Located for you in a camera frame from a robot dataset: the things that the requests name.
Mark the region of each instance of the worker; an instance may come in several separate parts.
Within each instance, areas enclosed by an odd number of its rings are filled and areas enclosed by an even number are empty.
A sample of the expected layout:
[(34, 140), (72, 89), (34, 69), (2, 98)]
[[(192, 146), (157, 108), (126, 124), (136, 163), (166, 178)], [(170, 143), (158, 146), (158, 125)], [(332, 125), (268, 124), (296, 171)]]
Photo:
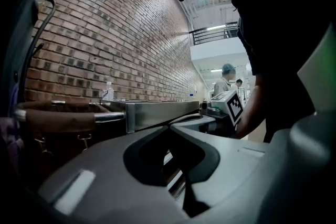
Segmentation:
[(221, 92), (226, 92), (231, 90), (230, 80), (236, 79), (236, 69), (233, 65), (226, 63), (222, 68), (222, 77), (216, 82), (214, 88), (214, 96), (220, 94)]
[(313, 0), (314, 12), (309, 12), (308, 0), (231, 2), (240, 15), (238, 37), (256, 76), (236, 138), (246, 136), (266, 118), (264, 142), (270, 142), (277, 130), (291, 128), (314, 112), (297, 72), (330, 25), (334, 0)]
[(241, 79), (237, 79), (237, 81), (231, 85), (231, 89), (238, 91), (238, 89), (242, 86), (242, 84), (243, 81)]

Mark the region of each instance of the metal counter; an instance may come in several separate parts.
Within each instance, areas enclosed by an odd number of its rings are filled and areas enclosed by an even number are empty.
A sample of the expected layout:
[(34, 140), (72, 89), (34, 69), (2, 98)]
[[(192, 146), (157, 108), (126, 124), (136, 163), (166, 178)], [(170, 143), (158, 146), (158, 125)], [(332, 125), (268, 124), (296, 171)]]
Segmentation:
[(102, 102), (111, 112), (125, 111), (126, 132), (135, 131), (164, 123), (180, 116), (198, 111), (200, 103), (190, 102)]

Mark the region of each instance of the plastic bottle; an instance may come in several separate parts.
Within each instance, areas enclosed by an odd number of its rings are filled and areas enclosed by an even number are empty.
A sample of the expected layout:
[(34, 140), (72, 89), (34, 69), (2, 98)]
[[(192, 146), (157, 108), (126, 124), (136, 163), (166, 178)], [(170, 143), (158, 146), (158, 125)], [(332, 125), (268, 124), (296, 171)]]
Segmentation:
[(105, 101), (113, 101), (114, 90), (111, 81), (106, 82), (106, 90), (103, 90), (102, 99)]

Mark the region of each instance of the glass railing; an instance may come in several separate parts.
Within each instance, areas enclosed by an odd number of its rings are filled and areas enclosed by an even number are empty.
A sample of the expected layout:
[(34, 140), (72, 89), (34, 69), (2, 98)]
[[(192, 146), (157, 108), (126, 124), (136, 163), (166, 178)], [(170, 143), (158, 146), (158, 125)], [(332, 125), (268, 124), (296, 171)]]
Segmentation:
[(190, 34), (193, 35), (194, 45), (199, 45), (202, 43), (216, 41), (220, 39), (237, 37), (238, 32), (238, 22), (227, 23), (225, 26), (201, 28), (198, 30), (191, 31)]

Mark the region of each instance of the curved brick wall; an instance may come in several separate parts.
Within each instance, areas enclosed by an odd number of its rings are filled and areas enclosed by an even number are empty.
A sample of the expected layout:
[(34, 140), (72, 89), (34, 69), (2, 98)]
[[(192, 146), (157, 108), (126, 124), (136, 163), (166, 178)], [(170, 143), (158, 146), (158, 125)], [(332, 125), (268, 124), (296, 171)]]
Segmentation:
[[(191, 63), (187, 20), (177, 0), (56, 3), (41, 36), (45, 46), (31, 61), (27, 99), (96, 101), (105, 81), (112, 82), (116, 98), (186, 99), (197, 85), (197, 99), (203, 99), (204, 85)], [(49, 11), (44, 7), (39, 19)]]

